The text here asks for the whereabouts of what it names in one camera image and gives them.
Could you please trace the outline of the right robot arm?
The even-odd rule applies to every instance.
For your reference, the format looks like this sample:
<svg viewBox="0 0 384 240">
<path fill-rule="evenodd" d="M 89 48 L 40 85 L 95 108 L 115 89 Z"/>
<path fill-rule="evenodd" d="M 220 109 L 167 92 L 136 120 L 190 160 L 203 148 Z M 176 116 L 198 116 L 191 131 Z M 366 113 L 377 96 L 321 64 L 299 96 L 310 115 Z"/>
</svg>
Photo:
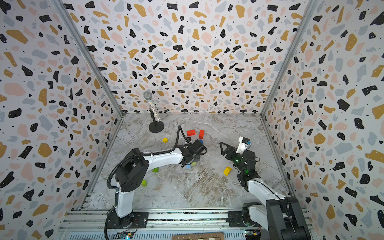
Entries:
<svg viewBox="0 0 384 240">
<path fill-rule="evenodd" d="M 258 199 L 244 204 L 243 222 L 264 228 L 271 240 L 310 240 L 312 236 L 299 201 L 279 194 L 264 182 L 256 171 L 260 158 L 249 150 L 251 145 L 249 139 L 243 137 L 237 147 L 220 142 L 221 155 L 238 170 L 239 183 Z"/>
</svg>

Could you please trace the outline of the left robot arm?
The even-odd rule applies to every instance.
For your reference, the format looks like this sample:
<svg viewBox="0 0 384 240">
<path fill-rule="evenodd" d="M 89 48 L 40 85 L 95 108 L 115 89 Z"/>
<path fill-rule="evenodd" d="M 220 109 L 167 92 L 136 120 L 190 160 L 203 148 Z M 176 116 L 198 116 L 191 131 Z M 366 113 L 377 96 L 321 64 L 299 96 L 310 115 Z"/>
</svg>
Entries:
<svg viewBox="0 0 384 240">
<path fill-rule="evenodd" d="M 142 184 L 147 172 L 167 165 L 185 167 L 198 162 L 207 152 L 206 146 L 199 140 L 159 152 L 141 152 L 137 148 L 131 150 L 107 178 L 107 188 L 115 191 L 115 203 L 107 213 L 105 229 L 145 228 L 144 219 L 148 213 L 135 214 L 133 200 L 135 190 Z"/>
</svg>

